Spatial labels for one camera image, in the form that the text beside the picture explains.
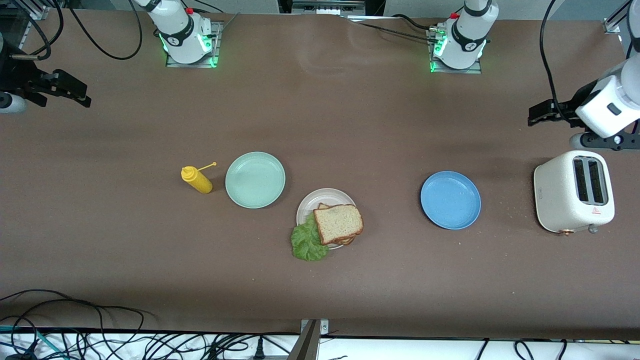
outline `yellow mustard bottle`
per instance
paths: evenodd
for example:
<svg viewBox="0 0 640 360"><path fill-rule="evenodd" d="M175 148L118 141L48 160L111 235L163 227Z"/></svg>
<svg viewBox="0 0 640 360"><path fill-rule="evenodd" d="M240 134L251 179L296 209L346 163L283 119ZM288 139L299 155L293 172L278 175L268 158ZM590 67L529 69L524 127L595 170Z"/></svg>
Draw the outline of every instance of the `yellow mustard bottle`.
<svg viewBox="0 0 640 360"><path fill-rule="evenodd" d="M216 163L213 163L203 168L183 167L182 172L180 173L182 175L182 180L185 180L189 185L193 186L200 193L210 193L211 190L213 190L213 184L200 171L208 167L214 167L216 165Z"/></svg>

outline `black cable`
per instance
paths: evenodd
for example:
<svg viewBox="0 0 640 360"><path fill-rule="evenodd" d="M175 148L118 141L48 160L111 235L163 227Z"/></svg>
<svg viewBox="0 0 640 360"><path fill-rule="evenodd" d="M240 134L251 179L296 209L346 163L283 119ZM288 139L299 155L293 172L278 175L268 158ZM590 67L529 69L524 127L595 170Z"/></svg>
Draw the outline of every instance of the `black cable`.
<svg viewBox="0 0 640 360"><path fill-rule="evenodd" d="M144 320L145 320L145 315L143 314L143 312L141 310L137 310L137 309L133 309L130 307L124 307L124 306L101 306L101 305L96 305L93 304L91 302L88 302L86 300L80 300L80 299L75 299L73 297L70 297L69 295L66 295L64 293L61 293L59 291L55 291L55 290L46 290L46 289L30 289L30 290L22 290L19 291L17 293L11 294L9 296L3 297L0 299L0 302L10 299L12 297L17 297L20 295L23 295L25 293L29 293L29 292L44 292L44 293L53 293L55 295L60 296L62 299L53 299L53 300L46 300L43 302L40 302L32 307L30 307L29 309L27 309L25 312L23 312L20 317L21 318L25 318L27 314L29 314L30 312L34 311L35 309L37 309L40 306L44 306L46 304L52 304L55 302L74 302L76 304L80 304L83 306L88 306L91 307L92 309L94 309L99 316L99 320L100 320L100 333L102 334L102 339L105 341L105 345L107 346L107 348L111 351L111 354L109 356L107 356L106 360L108 360L111 356L115 355L117 358L119 358L119 360L124 360L122 359L118 354L118 350L120 350L122 347L124 347L128 341L133 340L133 338L138 334L138 332L140 331L140 329L142 328L142 325L144 324ZM106 338L106 335L104 333L104 319L102 316L102 311L106 311L107 309L120 309L120 310L124 310L124 311L129 311L129 312L133 312L136 313L138 315L140 315L140 324L138 325L138 328L136 329L136 331L134 332L134 334L129 338L129 340L126 343L121 344L118 348L116 348L115 350L109 346L109 341Z"/></svg>
<svg viewBox="0 0 640 360"><path fill-rule="evenodd" d="M42 42L44 42L44 49L46 50L46 52L44 53L44 55L41 55L41 56L38 55L38 60L46 60L46 59L48 59L51 56L51 43L50 43L49 39L47 39L46 35L44 35L44 31L42 31L42 29L40 28L40 25L38 25L36 20L33 20L31 18L31 14L29 14L29 12L27 10L25 10L22 6L20 6L20 4L18 4L18 2L16 2L16 0L9 0L9 1L16 8L18 8L20 11L23 12L23 14L27 17L27 19L29 20L29 22L31 23L33 28L36 29L36 31L38 32L38 35L40 35L40 38L42 38Z"/></svg>
<svg viewBox="0 0 640 360"><path fill-rule="evenodd" d="M77 352L78 356L80 357L80 359L86 359L86 354L89 351L89 349L91 349L95 355L98 357L98 360L102 360L102 355L100 354L100 352L98 352L94 346L98 345L100 343L103 343L104 341L98 341L96 343L91 343L89 341L89 337L91 334L83 334L81 332L79 332L77 329L72 328L72 327L64 327L64 328L49 328L47 329L48 331L46 333L43 333L43 335L50 335L52 333L54 333L55 330L63 330L63 331L72 331L76 334L76 344L74 345L76 348L74 348L74 346L69 347L67 345L67 341L66 341L66 336L64 334L61 334L61 338L62 338L62 342L63 344L65 344L65 351L64 352L60 352L60 353L53 353L47 357L52 357L52 356L57 356L58 354L65 354L65 355L72 355L72 352ZM141 339L138 340L134 340L134 341L130 341L130 343L135 343L140 341ZM108 342L112 342L112 343L123 343L124 341L120 341L120 340L108 340Z"/></svg>
<svg viewBox="0 0 640 360"><path fill-rule="evenodd" d="M129 4L131 5L131 9L133 10L133 14L135 14L136 16L136 20L138 21L138 36L140 37L140 39L138 40L138 47L136 48L136 50L128 56L124 56L124 57L119 57L119 56L115 56L112 54L109 54L106 50L104 50L100 45L98 45L97 42L95 42L95 40L93 39L93 37L91 36L91 34L89 34L89 31L86 30L86 28L84 27L84 24L82 23L82 21L80 21L80 18L78 17L78 15L76 14L76 12L74 11L73 8L69 8L69 11L71 11L71 15L73 15L73 17L75 18L75 20L77 21L78 25L80 25L80 28L82 29L82 31L84 32L84 34L86 35L86 37L89 39L89 41L98 49L100 50L100 52L102 54L105 54L106 56L109 56L112 59L115 60L129 60L132 57L136 56L138 54L138 51L140 51L140 48L142 47L142 24L140 23L140 17L138 16L138 11L136 10L136 7L133 6L133 3L131 2L131 0L128 0Z"/></svg>
<svg viewBox="0 0 640 360"><path fill-rule="evenodd" d="M198 350L203 350L203 349L205 349L205 348L206 348L206 346L205 346L205 347L203 347L203 348L180 350L180 347L182 347L183 345L185 345L185 344L186 344L186 343L188 343L189 341L191 341L191 340L193 340L193 339L195 339L195 338L197 338L197 337L200 337L200 336L202 336L202 335L201 335L201 334L194 335L194 336L192 336L192 337L188 338L187 340L184 340L182 343L180 343L180 344L179 344L179 345L177 345L177 346L171 346L171 345L167 344L169 341L172 341L172 340L174 340L175 338L172 338L172 339L170 339L170 340L167 340L167 342L165 343L165 345L166 345L168 348L170 348L170 349L171 349L171 351L170 351L169 353L167 353L167 354L163 355L161 359L168 359L168 358L169 358L171 355L173 355L173 354L178 354L178 355L180 355L180 356L182 357L182 353L185 353L185 352L192 352L192 351L198 351Z"/></svg>
<svg viewBox="0 0 640 360"><path fill-rule="evenodd" d="M253 355L253 360L263 360L266 356L264 355L264 347L262 345L262 341L264 337L258 338L258 345L255 347L255 354Z"/></svg>
<svg viewBox="0 0 640 360"><path fill-rule="evenodd" d="M5 320L7 320L7 319L13 319L13 318L15 318L15 319L16 319L16 321L15 321L14 325L13 325L13 326L12 326L12 328L11 328L11 335L10 335L10 338L11 338L11 345L12 345L13 347L15 347L15 346L16 346L16 344L15 344L15 340L13 339L13 335L14 335L14 332L15 332L15 328L18 326L18 324L19 324L19 323L20 323L20 321L22 320L22 321L25 321L25 322L29 323L29 325L31 326L31 329L33 329L33 341L31 342L31 344L30 344L30 346L29 346L29 347L30 347L30 348L31 348L31 347L34 347L34 348L35 348L35 345L38 343L38 335L37 335L36 325L34 325L34 323L33 323L33 322L31 322L31 320L27 319L24 315L10 315L10 316L5 316L4 318L0 319L0 323L1 323L1 322L3 322L3 321L5 321Z"/></svg>
<svg viewBox="0 0 640 360"><path fill-rule="evenodd" d="M518 345L519 344L524 345L524 349L526 349L527 353L529 354L529 358L528 359L525 359L524 356L522 356L522 354L518 350ZM533 359L533 354L531 353L531 350L529 350L529 347L527 346L527 344L525 344L524 341L522 341L522 340L518 340L518 341L513 343L513 350L515 350L516 355L522 360L534 360Z"/></svg>
<svg viewBox="0 0 640 360"><path fill-rule="evenodd" d="M47 357L45 357L44 359L46 359L46 360L53 360L53 359L61 359L61 358L62 358L62 359L66 359L66 358L68 358L68 360L86 360L86 359L80 359L80 358L75 357L75 356L67 356L67 355L65 355L65 354L57 354L57 355L55 355L55 356L47 356Z"/></svg>
<svg viewBox="0 0 640 360"><path fill-rule="evenodd" d="M52 3L53 6L56 7L56 11L58 13L58 30L56 31L56 33L53 35L53 37L49 41L49 46L51 46L60 37L60 34L62 34L62 29L65 27L65 20L64 20L64 17L62 16L62 8L60 8L60 4L58 4L57 0L47 0L47 1L49 3ZM47 49L47 46L45 44L41 48L39 48L38 50L32 52L31 55L38 55L42 51L44 51L46 49Z"/></svg>
<svg viewBox="0 0 640 360"><path fill-rule="evenodd" d="M221 13L224 13L224 11L220 10L220 8L217 8L217 7L215 7L215 6L211 5L211 4L207 4L207 3L205 3L204 1L200 1L200 0L194 0L194 1L195 1L196 3L198 3L198 4L206 5L206 6L210 7L210 8L214 8L214 9L216 9L217 11L219 11L219 12L221 12Z"/></svg>
<svg viewBox="0 0 640 360"><path fill-rule="evenodd" d="M271 344L273 344L275 347L279 348L280 350L286 352L287 354L290 354L291 351L287 350L286 348L284 348L282 345L276 343L275 341L267 338L266 336L263 336L262 338L264 338L266 341L270 342Z"/></svg>
<svg viewBox="0 0 640 360"><path fill-rule="evenodd" d="M435 39L429 39L429 38L425 38L425 37L418 37L416 35L412 35L412 34L407 34L407 33L403 33L401 31L396 31L396 30L391 30L391 29L387 29L387 28L381 28L379 26L375 26L375 25L371 25L371 24L364 24L363 22L358 22L358 24L363 25L363 26L368 26L370 28L374 28L374 29L378 29L378 30L382 30L382 31L387 31L389 33L393 33L393 34L398 34L398 35L402 35L404 37L410 37L410 38L415 38L418 40L424 40L427 42L432 42Z"/></svg>
<svg viewBox="0 0 640 360"><path fill-rule="evenodd" d="M480 358L482 357L482 353L484 352L484 349L486 348L487 344L489 344L489 338L485 338L484 339L484 343L482 344L482 347L480 348L480 352L478 352L478 355L476 356L476 360L480 360Z"/></svg>
<svg viewBox="0 0 640 360"><path fill-rule="evenodd" d="M391 17L401 17L402 19L407 20L411 25L415 26L416 28L423 29L423 30L429 29L429 26L420 25L417 22L413 21L413 19L411 19L409 16L403 15L401 13L397 13L395 15L392 15Z"/></svg>
<svg viewBox="0 0 640 360"><path fill-rule="evenodd" d="M560 350L560 354L558 354L557 360L562 360L564 356L564 352L566 351L566 339L562 339L562 349Z"/></svg>
<svg viewBox="0 0 640 360"><path fill-rule="evenodd" d="M376 12L374 12L372 15L373 15L373 16L376 16L376 14L378 13L378 11L380 11L380 9L382 9L382 8L383 8L383 6L384 6L386 3L387 3L387 0L384 0L384 1L380 4L380 6L379 6L379 7L378 7L378 9L376 10Z"/></svg>
<svg viewBox="0 0 640 360"><path fill-rule="evenodd" d="M5 343L5 342L2 342L2 341L0 341L0 346L10 347L16 352L16 354L19 354L18 350L21 350L21 351L24 351L24 352L27 352L27 350L29 350L29 349L24 348L24 347L13 346L13 345L11 345L9 343Z"/></svg>
<svg viewBox="0 0 640 360"><path fill-rule="evenodd" d="M547 19L549 18L549 14L551 13L551 8L556 3L556 0L551 0L549 2L549 7L547 8L547 12L545 12L544 18L542 18L542 25L540 26L540 56L542 57L542 64L545 66L545 71L547 71L547 77L549 80L549 87L551 88L551 96L554 102L554 106L560 114L560 117L564 121L569 121L560 110L560 104L558 103L558 97L556 94L556 86L554 85L554 77L551 74L551 69L549 68L549 63L547 62L547 55L545 54L545 26L547 25Z"/></svg>
<svg viewBox="0 0 640 360"><path fill-rule="evenodd" d="M241 339L243 336L245 336L244 334L238 334L238 335L234 335L234 336L227 336L225 338L223 338L223 340L221 341L221 343L219 345L217 345L216 347L220 348L220 350L218 350L217 352L215 352L216 356L222 355L224 357L224 353L226 351L244 351L246 349L249 348L249 344L245 343L244 341L251 339L251 338L255 338L256 336L259 335L249 335L244 339ZM244 348L232 348L236 345L244 345Z"/></svg>
<svg viewBox="0 0 640 360"><path fill-rule="evenodd" d="M178 334L178 335L174 335L172 338L167 339L166 341L162 341L164 338L167 338L167 337L169 337L169 336L170 336L170 335L164 335L164 336L160 337L158 340L156 340L156 343L154 343L153 345L151 345L151 347L149 348L149 350L147 350L147 349L146 349L146 347L145 347L145 353L144 353L144 355L143 355L142 359L143 359L143 360L146 360L146 359L153 359L153 358L154 358L154 355L156 354L156 352L160 351L160 349L162 349L163 347L172 348L171 346L169 346L169 341L171 341L171 340L175 340L175 339L179 338L181 335L180 335L180 334ZM150 351L154 348L154 346L155 346L157 343L160 343L160 344L161 344L161 346L159 346L157 349L155 349L155 350L154 350L154 351L153 351L153 352L152 352L152 353L147 357L148 352L150 352Z"/></svg>

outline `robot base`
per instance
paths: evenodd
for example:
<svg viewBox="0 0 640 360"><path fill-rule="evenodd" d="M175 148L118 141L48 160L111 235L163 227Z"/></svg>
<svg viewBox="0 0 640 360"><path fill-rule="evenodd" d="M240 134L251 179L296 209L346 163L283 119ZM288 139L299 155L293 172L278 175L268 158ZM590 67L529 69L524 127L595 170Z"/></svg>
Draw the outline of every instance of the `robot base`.
<svg viewBox="0 0 640 360"><path fill-rule="evenodd" d="M220 42L222 41L223 21L211 21L211 52L202 57L202 59L190 63L183 64L175 61L169 54L166 55L166 67L187 67L195 69L211 69L218 67L218 57L220 56Z"/></svg>
<svg viewBox="0 0 640 360"><path fill-rule="evenodd" d="M426 31L427 37L430 39L438 40L435 33L432 31ZM435 51L437 43L429 42L429 64L431 67L431 72L452 72L455 74L482 74L482 67L480 66L480 59L476 60L476 62L466 69L454 69L446 66L442 60L434 56L433 52Z"/></svg>

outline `white floor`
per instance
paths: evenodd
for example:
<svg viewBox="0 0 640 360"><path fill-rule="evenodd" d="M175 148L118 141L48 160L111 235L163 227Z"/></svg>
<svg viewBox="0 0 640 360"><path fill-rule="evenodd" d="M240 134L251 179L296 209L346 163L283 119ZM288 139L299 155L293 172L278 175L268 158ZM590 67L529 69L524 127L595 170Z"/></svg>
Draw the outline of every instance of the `white floor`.
<svg viewBox="0 0 640 360"><path fill-rule="evenodd" d="M142 360L145 353L145 347L148 345L152 350L159 348L158 352L153 355L154 359L160 359L170 349L161 347L158 342L153 345L154 340L143 338L144 336L154 336L159 338L160 334L144 334L137 335L133 341L125 345L118 351L118 355L124 360ZM68 342L76 343L76 335L66 335ZM107 334L107 339L126 341L130 334ZM190 335L183 335L172 341L172 345L178 345ZM203 345L211 343L215 335L206 335L206 344L202 338L186 343L180 349L201 348ZM60 334L50 334L46 338L59 349L64 349ZM277 342L284 348L291 349L295 344L297 336L268 336L269 339ZM92 334L91 341L98 342L102 340L101 334ZM17 334L15 335L15 344L21 347L29 347L33 341L33 334ZM10 343L10 335L7 333L0 334L0 342ZM255 353L257 339L247 341L248 348L244 351L226 352L225 359L250 359ZM483 341L481 340L365 340L365 339L322 339L319 346L318 360L331 360L346 356L347 360L371 360L371 359L437 359L437 360L475 360ZM513 341L490 341L486 347L482 360L519 360L513 349ZM556 360L562 343L560 342L527 342L534 359L537 360ZM105 360L111 353L104 343L97 345L96 350L102 354L102 360ZM264 352L267 356L286 355L285 352L276 348L267 341L264 342ZM521 352L527 358L524 348ZM15 352L6 345L0 345L0 359L14 354ZM36 347L36 355L42 359L47 354L54 353L44 342L39 341ZM190 352L182 354L184 360L199 360L202 351ZM89 351L86 355L87 360L99 360L98 356ZM181 360L180 356L174 354L168 357L170 360ZM562 360L634 360L640 359L640 345L623 345L623 344L607 344L607 343L569 343L566 353ZM116 360L115 356L111 356L109 360Z"/></svg>

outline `blue plate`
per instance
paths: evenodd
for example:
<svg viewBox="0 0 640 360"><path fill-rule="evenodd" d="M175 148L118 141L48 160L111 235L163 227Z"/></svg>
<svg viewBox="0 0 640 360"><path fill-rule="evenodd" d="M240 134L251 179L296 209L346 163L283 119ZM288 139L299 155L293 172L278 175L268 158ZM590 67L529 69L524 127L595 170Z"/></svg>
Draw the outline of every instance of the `blue plate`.
<svg viewBox="0 0 640 360"><path fill-rule="evenodd" d="M480 215L478 189L466 176L453 171L429 176L422 185L420 202L431 221L449 230L464 229Z"/></svg>

